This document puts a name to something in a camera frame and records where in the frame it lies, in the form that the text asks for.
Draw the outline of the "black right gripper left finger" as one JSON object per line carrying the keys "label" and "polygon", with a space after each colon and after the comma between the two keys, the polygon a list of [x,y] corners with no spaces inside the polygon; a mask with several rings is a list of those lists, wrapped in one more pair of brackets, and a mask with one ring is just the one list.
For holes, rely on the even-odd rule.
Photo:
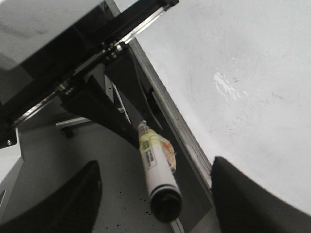
{"label": "black right gripper left finger", "polygon": [[71,88],[71,91],[60,94],[61,106],[66,111],[98,123],[135,148],[139,147],[138,132],[115,107],[94,76]]}

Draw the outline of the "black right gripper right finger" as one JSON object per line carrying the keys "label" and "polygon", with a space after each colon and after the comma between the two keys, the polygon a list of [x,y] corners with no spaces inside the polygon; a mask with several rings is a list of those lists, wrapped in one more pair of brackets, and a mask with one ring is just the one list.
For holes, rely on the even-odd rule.
{"label": "black right gripper right finger", "polygon": [[150,127],[154,130],[163,129],[153,114],[143,92],[140,79],[145,76],[145,73],[130,48],[124,49],[117,58],[106,65],[105,73],[140,113],[142,119],[148,122]]}

